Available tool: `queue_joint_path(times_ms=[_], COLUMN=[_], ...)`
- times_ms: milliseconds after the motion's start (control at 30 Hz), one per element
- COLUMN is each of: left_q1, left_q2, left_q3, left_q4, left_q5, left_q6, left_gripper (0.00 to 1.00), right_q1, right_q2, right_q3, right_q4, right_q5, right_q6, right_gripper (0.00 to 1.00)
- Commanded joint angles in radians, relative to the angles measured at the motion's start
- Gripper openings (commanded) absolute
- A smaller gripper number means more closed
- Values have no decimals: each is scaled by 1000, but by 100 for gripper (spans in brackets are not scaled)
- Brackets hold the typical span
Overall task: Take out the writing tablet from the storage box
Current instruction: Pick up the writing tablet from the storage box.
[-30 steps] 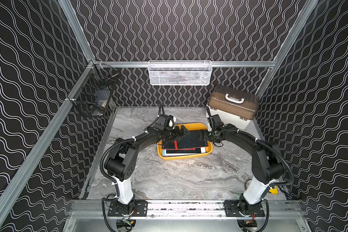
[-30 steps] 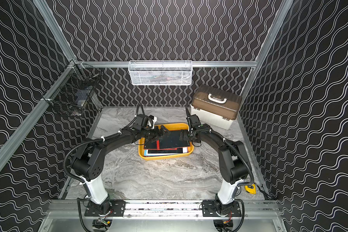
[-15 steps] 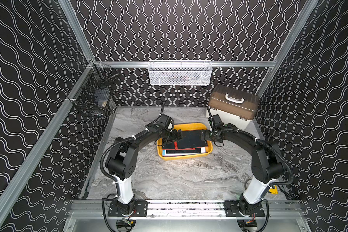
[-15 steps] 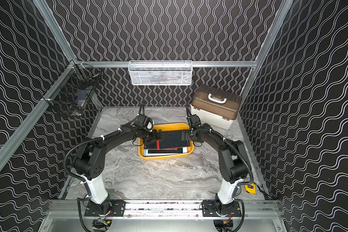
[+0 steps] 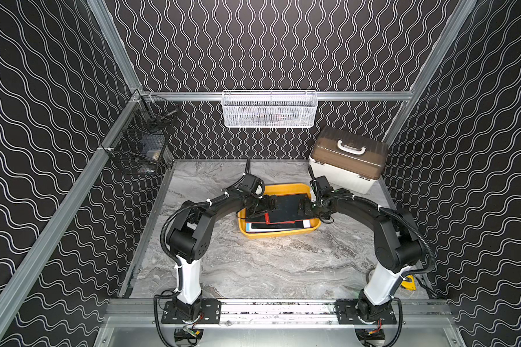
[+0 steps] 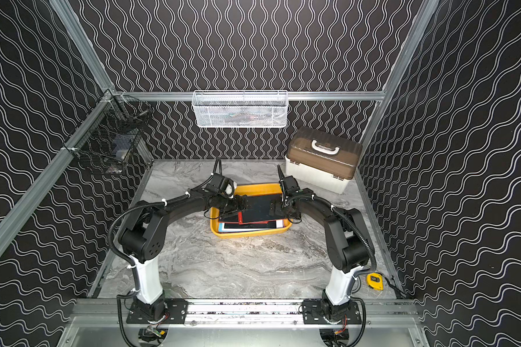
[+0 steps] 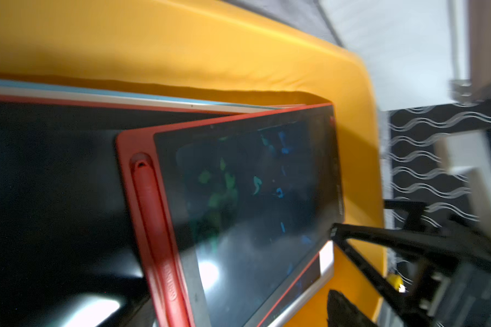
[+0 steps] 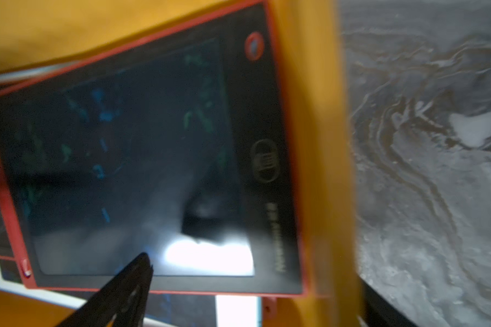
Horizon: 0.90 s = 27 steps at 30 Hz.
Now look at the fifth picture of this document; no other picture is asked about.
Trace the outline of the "large red writing tablet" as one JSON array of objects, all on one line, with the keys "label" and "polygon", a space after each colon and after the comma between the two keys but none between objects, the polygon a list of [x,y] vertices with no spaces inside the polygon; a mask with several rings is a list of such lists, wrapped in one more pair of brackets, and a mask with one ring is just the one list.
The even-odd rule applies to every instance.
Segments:
[{"label": "large red writing tablet", "polygon": [[286,224],[308,219],[305,212],[311,198],[307,194],[276,196],[274,209],[265,214],[267,224]]}]

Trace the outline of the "yellow storage tray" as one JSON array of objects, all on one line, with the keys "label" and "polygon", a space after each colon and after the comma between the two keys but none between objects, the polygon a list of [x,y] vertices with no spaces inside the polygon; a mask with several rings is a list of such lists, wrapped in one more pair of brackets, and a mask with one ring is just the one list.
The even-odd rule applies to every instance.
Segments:
[{"label": "yellow storage tray", "polygon": [[[311,188],[307,184],[272,184],[267,185],[264,195],[299,195],[306,194],[311,198]],[[285,224],[260,224],[253,226],[245,220],[246,211],[241,210],[237,214],[238,226],[243,235],[249,239],[262,239],[268,237],[285,237],[297,234],[309,234],[319,228],[322,222],[319,219],[295,221]]]}]

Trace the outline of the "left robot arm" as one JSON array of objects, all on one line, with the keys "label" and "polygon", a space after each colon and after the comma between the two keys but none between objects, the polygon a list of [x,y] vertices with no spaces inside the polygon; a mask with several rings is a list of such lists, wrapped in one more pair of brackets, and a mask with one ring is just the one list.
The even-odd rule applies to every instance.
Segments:
[{"label": "left robot arm", "polygon": [[177,287],[173,294],[155,297],[172,299],[185,322],[196,322],[200,317],[201,259],[211,244],[216,222],[243,210],[253,217],[274,210],[276,198],[266,195],[265,188],[264,181],[251,173],[251,160],[247,160],[242,176],[220,196],[184,202],[162,226],[159,241],[163,252],[176,263]]}]

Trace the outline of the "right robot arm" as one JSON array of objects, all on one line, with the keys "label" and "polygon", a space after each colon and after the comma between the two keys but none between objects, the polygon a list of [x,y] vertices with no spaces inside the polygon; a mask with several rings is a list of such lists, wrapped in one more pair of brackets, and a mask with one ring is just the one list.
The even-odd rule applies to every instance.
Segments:
[{"label": "right robot arm", "polygon": [[404,278],[435,269],[435,254],[408,211],[385,208],[344,188],[334,189],[325,176],[316,177],[311,167],[308,173],[315,200],[305,206],[306,214],[328,222],[340,213],[373,231],[377,264],[359,293],[355,311],[361,321],[376,322],[392,308]]}]

